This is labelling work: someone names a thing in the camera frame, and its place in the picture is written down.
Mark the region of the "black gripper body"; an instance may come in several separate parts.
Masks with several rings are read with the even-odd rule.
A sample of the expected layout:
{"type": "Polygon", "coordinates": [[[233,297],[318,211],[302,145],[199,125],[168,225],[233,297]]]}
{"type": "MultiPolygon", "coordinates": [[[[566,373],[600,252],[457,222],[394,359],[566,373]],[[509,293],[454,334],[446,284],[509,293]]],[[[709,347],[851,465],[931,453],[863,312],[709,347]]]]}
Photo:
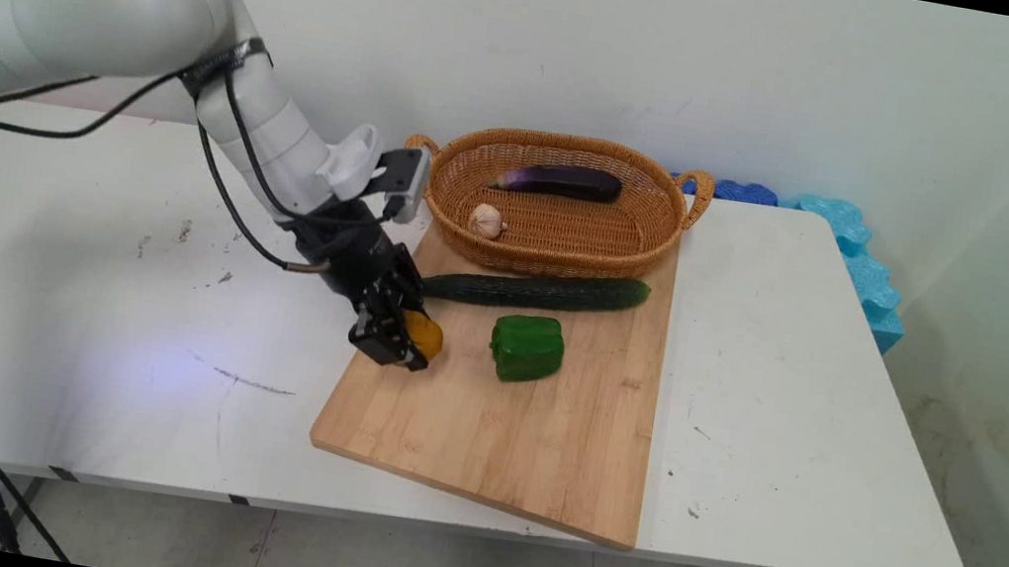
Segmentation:
{"type": "Polygon", "coordinates": [[[281,228],[294,235],[309,264],[328,263],[319,278],[349,302],[359,303],[370,290],[379,290],[388,248],[408,249],[389,238],[363,201],[328,198],[303,220],[287,219],[281,228]]]}

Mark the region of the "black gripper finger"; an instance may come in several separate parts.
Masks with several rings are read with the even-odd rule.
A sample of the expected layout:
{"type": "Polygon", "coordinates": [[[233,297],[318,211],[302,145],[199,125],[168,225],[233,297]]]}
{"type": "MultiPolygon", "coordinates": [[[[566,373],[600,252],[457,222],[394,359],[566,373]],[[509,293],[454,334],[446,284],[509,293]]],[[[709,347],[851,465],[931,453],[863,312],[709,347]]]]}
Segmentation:
{"type": "Polygon", "coordinates": [[[390,247],[379,284],[378,298],[382,310],[423,313],[423,279],[413,257],[406,248],[390,247]]]}
{"type": "Polygon", "coordinates": [[[405,310],[389,295],[369,293],[356,304],[356,322],[348,339],[378,365],[405,367],[411,372],[428,368],[428,359],[410,337],[405,310]]]}

